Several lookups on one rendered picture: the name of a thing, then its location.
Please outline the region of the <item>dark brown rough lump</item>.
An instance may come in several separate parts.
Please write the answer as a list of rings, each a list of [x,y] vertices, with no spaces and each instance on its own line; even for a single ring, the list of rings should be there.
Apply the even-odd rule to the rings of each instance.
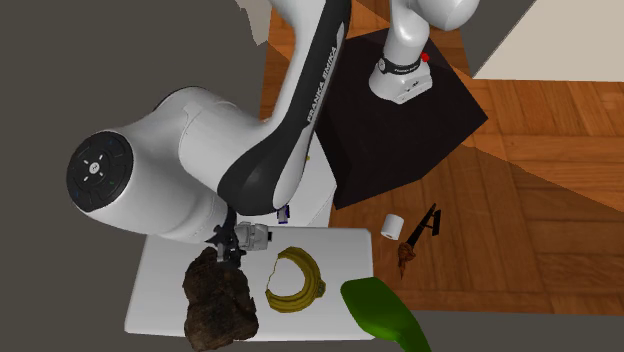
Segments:
[[[184,335],[194,352],[209,352],[248,340],[259,330],[248,279],[205,248],[188,266],[183,280],[188,301]]]

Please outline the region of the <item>yellow banana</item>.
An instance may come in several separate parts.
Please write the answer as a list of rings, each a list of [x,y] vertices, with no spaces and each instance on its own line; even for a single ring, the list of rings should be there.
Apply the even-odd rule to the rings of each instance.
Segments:
[[[274,294],[269,284],[272,276],[277,271],[280,260],[289,260],[294,263],[304,276],[302,288],[295,294],[278,296]],[[322,279],[321,272],[314,258],[300,247],[288,247],[282,250],[275,260],[273,271],[269,275],[266,284],[265,296],[271,309],[279,313],[296,313],[307,309],[315,300],[322,298],[326,292],[326,283]]]

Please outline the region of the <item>white toilet paper roll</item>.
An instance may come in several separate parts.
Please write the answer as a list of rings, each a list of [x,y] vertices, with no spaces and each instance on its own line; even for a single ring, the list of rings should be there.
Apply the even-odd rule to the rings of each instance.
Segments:
[[[390,240],[398,240],[402,232],[404,219],[395,214],[387,214],[380,234]]]

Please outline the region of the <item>green curved object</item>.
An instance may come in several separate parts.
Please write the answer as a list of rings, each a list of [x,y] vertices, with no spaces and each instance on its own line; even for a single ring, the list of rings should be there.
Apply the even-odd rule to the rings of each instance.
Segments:
[[[345,281],[340,293],[357,325],[375,338],[396,342],[405,352],[432,352],[415,316],[382,280]]]

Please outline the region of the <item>black brush with brown head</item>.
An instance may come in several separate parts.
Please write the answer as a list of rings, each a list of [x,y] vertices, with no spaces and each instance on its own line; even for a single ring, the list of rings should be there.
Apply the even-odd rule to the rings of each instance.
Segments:
[[[431,230],[432,236],[437,236],[440,232],[440,223],[441,210],[437,208],[436,203],[433,203],[407,241],[401,242],[398,246],[397,255],[400,278],[403,278],[404,276],[406,264],[415,258],[415,244],[423,234],[424,230],[428,228]]]

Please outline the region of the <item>black robot stand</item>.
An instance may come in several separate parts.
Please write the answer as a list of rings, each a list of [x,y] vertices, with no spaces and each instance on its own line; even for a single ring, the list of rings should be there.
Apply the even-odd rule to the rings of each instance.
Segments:
[[[433,42],[425,45],[431,89],[403,104],[377,97],[368,80],[386,37],[346,41],[316,125],[338,209],[421,179],[487,120]]]

